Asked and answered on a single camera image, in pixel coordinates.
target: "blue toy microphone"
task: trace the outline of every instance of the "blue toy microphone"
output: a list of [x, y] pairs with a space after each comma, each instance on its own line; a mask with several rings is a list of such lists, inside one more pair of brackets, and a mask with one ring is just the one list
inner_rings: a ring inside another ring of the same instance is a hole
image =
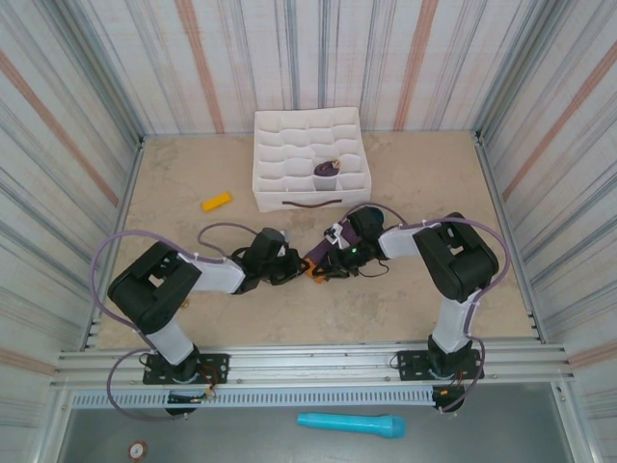
[[405, 420], [392, 415], [359, 417], [326, 413], [301, 413], [298, 415], [298, 424], [317, 429], [375, 434], [388, 439], [398, 439], [405, 435]]

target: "yellow block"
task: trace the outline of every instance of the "yellow block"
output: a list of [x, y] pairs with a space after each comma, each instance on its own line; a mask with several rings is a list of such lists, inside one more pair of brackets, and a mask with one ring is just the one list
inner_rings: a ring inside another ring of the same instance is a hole
[[231, 194], [223, 193], [222, 195], [212, 198], [211, 200], [204, 201], [203, 203], [201, 203], [201, 207], [205, 212], [209, 212], [210, 210], [215, 209], [223, 204], [227, 204], [230, 201]]

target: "white grid divider box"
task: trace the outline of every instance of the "white grid divider box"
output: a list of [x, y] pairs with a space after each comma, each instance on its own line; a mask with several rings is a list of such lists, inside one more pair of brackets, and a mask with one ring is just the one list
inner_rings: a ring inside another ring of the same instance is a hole
[[[313, 172], [340, 161], [334, 177]], [[253, 192], [261, 212], [350, 207], [370, 200], [358, 108], [255, 112]]]

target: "mounting plate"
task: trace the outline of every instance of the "mounting plate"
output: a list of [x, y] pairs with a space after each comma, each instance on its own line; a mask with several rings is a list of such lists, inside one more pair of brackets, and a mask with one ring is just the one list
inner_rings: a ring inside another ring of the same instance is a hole
[[[228, 354], [200, 354], [199, 364], [202, 366], [213, 367], [216, 370], [218, 378], [211, 378], [216, 384], [225, 384], [228, 382], [229, 372], [229, 355]], [[211, 373], [211, 368], [205, 368], [206, 373]], [[209, 382], [200, 374], [196, 373], [192, 381], [186, 383], [178, 383], [168, 374], [170, 372], [169, 364], [163, 360], [158, 354], [148, 354], [146, 358], [146, 368], [144, 369], [144, 384], [209, 384]]]
[[[463, 379], [473, 379], [477, 374], [480, 363], [480, 352], [472, 350], [463, 362], [460, 370], [463, 372]], [[428, 350], [401, 350], [396, 353], [398, 361], [398, 374], [401, 381], [434, 381], [436, 379], [453, 379], [453, 375], [447, 378], [440, 378], [431, 369], [428, 361]]]

